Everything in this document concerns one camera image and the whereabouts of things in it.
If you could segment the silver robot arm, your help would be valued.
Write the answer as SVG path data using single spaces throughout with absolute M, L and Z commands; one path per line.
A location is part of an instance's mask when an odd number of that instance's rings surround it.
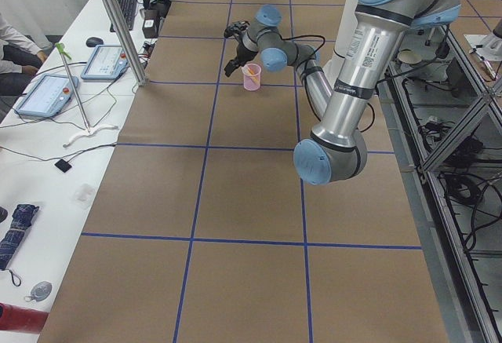
M 353 11 L 356 25 L 333 81 L 318 65 L 313 47 L 282 37 L 282 16 L 273 5 L 224 30 L 225 38 L 238 43 L 236 57 L 225 66 L 227 75 L 259 57 L 269 71 L 292 67 L 304 86 L 319 121 L 294 148 L 293 162 L 309 184 L 347 180 L 363 170 L 367 149 L 358 124 L 402 36 L 412 28 L 452 23 L 460 0 L 356 0 Z

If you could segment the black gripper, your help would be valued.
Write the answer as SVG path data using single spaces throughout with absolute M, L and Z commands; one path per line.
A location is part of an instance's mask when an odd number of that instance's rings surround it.
M 236 57 L 229 60 L 224 67 L 224 74 L 226 77 L 230 77 L 234 71 L 242 66 L 242 64 L 247 64 L 252 61 L 260 51 L 257 44 L 248 35 L 236 35 L 235 39 L 238 42 Z

